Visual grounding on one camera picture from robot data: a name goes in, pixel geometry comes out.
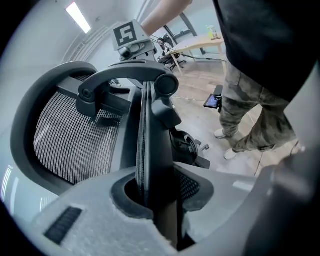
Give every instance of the gray plastic surface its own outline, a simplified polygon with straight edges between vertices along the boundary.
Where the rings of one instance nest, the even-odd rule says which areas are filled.
[[[184,163],[176,164],[209,180],[214,187],[213,197],[204,208],[186,214],[189,222],[187,233],[195,242],[200,242],[222,226],[247,198],[250,191],[241,189],[234,183],[253,188],[257,180],[251,176],[212,171]]]
[[[143,55],[143,59],[156,61],[153,54],[155,45],[135,19],[117,26],[113,30],[112,40],[115,51],[121,53],[122,48],[128,48],[131,51],[131,55],[121,56],[121,61],[137,58],[141,55]]]
[[[121,213],[110,198],[110,189],[135,167],[87,179],[44,209],[33,228],[45,233],[69,206],[83,209],[61,243],[73,255],[172,255],[176,251],[159,233],[152,220],[133,219]]]
[[[248,236],[271,192],[271,175],[274,166],[262,169],[252,191],[230,218],[211,235],[182,251],[180,256],[242,256]],[[207,224],[215,220],[206,219]]]

